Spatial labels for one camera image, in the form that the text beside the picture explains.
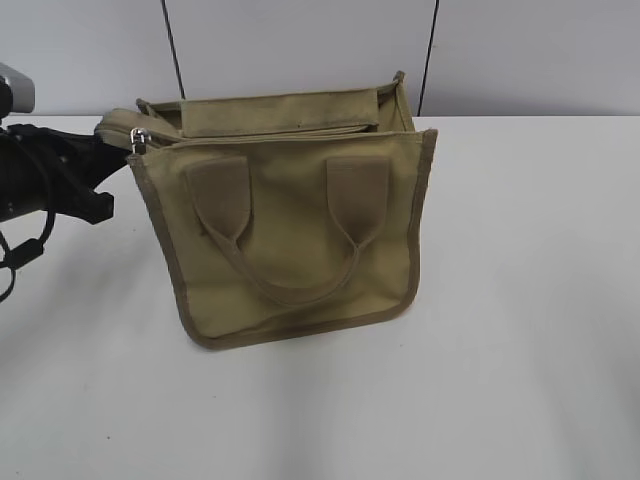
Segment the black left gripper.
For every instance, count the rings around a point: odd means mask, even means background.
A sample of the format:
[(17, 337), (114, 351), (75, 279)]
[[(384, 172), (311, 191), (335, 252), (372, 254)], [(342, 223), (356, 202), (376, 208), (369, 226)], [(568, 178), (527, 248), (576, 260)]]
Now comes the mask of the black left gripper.
[(35, 211), (81, 219), (110, 219), (114, 197), (96, 188), (127, 165), (130, 150), (98, 135), (79, 135), (31, 124), (1, 130), (1, 219)]

